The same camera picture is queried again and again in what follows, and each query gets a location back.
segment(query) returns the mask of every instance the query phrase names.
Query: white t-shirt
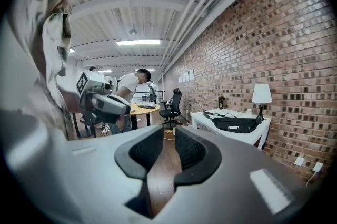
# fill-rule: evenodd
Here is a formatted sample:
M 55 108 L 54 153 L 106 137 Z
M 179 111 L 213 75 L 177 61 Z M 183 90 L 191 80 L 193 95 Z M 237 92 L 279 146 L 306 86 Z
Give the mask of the white t-shirt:
M 118 82 L 117 90 L 119 90 L 122 87 L 126 87 L 131 91 L 130 94 L 124 97 L 124 99 L 130 103 L 133 97 L 133 94 L 136 92 L 136 88 L 139 85 L 138 77 L 135 74 L 130 73 L 130 74 L 120 77 L 118 80 L 119 82 Z

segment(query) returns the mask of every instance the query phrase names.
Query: brick wall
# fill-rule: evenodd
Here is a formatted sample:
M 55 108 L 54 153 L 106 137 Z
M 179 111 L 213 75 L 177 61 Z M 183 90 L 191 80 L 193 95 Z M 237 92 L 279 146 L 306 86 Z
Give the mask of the brick wall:
M 217 107 L 256 106 L 256 83 L 268 83 L 273 102 L 264 152 L 303 179 L 317 161 L 326 174 L 336 153 L 337 27 L 328 0 L 237 0 L 225 10 L 165 74 L 167 94 L 183 93 L 182 115 Z M 178 77 L 194 69 L 194 81 Z M 293 163 L 304 156 L 304 166 Z

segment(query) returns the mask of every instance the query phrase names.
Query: white desk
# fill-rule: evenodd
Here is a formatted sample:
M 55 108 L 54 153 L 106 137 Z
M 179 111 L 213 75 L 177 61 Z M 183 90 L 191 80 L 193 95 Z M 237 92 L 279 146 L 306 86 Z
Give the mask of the white desk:
M 230 113 L 230 114 L 232 114 L 236 117 L 242 117 L 242 118 L 246 117 L 246 114 L 244 112 L 237 112 L 237 111 L 232 111 L 232 110 L 228 110 L 228 109 L 222 109 L 222 110 L 214 109 L 214 110 L 209 110 L 207 112 L 218 113 L 218 114 L 221 114 L 221 115 L 225 115 L 226 113 Z M 229 131 L 224 131 L 224 130 L 218 129 L 214 125 L 214 123 L 212 123 L 211 120 L 206 118 L 202 113 L 203 112 L 191 113 L 192 127 L 194 129 L 197 128 L 197 124 L 199 123 L 201 125 L 204 125 L 205 127 L 207 127 L 208 129 L 212 130 L 213 132 L 215 132 L 217 134 L 221 134 L 221 135 L 224 135 L 228 138 L 238 140 L 238 141 L 242 141 L 242 142 L 245 142 L 245 143 L 248 143 L 248 144 L 251 144 L 251 145 L 254 145 L 258 141 L 258 139 L 261 137 L 258 148 L 260 150 L 262 150 L 262 146 L 265 144 L 265 141 L 267 139 L 271 118 L 264 116 L 264 121 L 262 121 L 262 123 L 259 124 L 256 127 L 256 129 L 254 131 L 252 131 L 251 133 L 234 133 L 234 132 L 229 132 Z

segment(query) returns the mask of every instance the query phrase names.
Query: table lamp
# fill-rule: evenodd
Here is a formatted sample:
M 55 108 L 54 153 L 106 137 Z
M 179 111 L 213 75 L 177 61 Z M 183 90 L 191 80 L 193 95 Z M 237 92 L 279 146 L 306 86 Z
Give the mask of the table lamp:
M 263 104 L 272 102 L 272 96 L 270 93 L 269 84 L 256 84 L 255 85 L 252 102 L 260 105 L 260 112 L 257 118 L 264 120 L 263 114 L 262 114 Z

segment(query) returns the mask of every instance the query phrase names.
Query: railing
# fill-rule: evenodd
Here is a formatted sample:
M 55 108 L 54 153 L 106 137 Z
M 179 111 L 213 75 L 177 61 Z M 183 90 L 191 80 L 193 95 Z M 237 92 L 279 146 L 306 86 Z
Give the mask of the railing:
M 157 103 L 160 103 L 161 101 L 163 101 L 163 91 L 156 91 L 156 100 L 157 100 Z M 136 92 L 131 99 L 131 104 L 142 103 L 142 102 L 150 102 L 149 91 Z

